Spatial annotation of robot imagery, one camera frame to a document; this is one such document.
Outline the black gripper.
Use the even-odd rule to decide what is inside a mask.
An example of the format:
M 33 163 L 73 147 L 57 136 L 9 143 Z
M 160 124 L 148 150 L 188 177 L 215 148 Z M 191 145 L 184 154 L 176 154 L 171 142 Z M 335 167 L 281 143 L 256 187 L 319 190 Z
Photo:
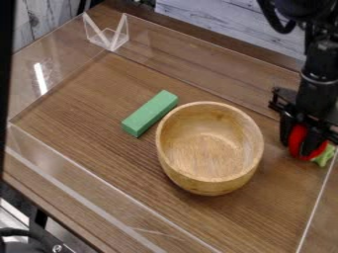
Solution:
M 281 115 L 281 142 L 287 146 L 289 136 L 297 124 L 303 125 L 303 139 L 299 155 L 302 157 L 318 156 L 326 148 L 327 140 L 338 144 L 338 100 L 327 113 L 317 118 L 302 112 L 295 104 L 297 92 L 289 88 L 274 87 L 269 107 Z

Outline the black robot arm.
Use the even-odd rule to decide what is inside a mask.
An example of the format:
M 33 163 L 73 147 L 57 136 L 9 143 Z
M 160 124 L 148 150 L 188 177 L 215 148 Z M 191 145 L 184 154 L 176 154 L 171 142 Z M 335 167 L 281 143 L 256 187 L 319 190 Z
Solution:
M 338 0 L 258 0 L 274 30 L 305 30 L 305 63 L 295 90 L 277 87 L 270 108 L 281 114 L 281 142 L 310 160 L 338 144 Z

